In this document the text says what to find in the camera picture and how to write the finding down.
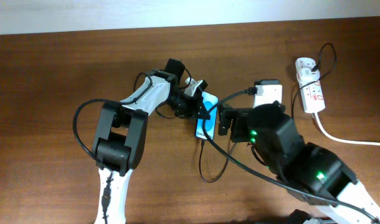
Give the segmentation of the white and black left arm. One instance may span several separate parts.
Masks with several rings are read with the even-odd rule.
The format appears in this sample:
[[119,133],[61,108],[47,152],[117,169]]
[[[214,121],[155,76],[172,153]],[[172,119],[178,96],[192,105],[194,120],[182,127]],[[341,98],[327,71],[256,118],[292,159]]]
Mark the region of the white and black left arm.
[[202,104],[207,82],[188,78],[180,86],[186,70],[171,58],[164,69],[145,72],[143,84],[135,85],[128,98],[103,104],[92,146],[100,176],[95,223],[126,223],[130,177],[143,156],[148,118],[155,109],[168,104],[178,118],[208,118]]

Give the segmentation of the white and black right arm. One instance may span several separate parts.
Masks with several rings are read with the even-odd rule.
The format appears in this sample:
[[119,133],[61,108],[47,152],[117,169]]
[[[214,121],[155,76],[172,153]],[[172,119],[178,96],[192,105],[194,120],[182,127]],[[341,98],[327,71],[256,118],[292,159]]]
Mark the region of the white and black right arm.
[[315,206],[336,223],[380,223],[380,207],[334,152],[305,142],[279,102],[255,108],[217,107],[219,134],[247,142],[276,178],[267,181]]

